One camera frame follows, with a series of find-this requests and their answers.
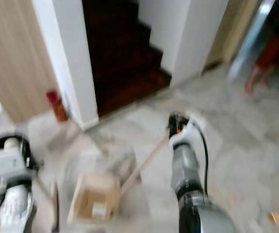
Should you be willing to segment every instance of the wooden stick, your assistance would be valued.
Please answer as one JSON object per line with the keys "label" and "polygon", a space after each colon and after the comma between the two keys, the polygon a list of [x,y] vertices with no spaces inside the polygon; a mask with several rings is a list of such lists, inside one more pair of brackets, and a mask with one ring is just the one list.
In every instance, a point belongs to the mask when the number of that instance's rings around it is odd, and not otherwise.
{"label": "wooden stick", "polygon": [[164,144],[166,140],[168,140],[168,133],[164,135],[164,137],[159,141],[159,143],[155,146],[152,152],[147,156],[145,161],[125,181],[121,188],[121,196],[123,196],[126,193],[126,191],[134,184],[140,172],[144,170],[144,168],[146,168],[146,166],[151,162],[156,152],[161,148],[161,146]]}

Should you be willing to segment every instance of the staircase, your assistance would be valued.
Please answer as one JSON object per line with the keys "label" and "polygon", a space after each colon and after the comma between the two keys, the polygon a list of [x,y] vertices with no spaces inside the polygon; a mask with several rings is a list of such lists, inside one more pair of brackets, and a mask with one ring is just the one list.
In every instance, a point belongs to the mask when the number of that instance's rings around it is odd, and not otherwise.
{"label": "staircase", "polygon": [[138,22],[138,4],[82,0],[98,115],[104,116],[169,86],[163,53],[149,46],[151,28]]}

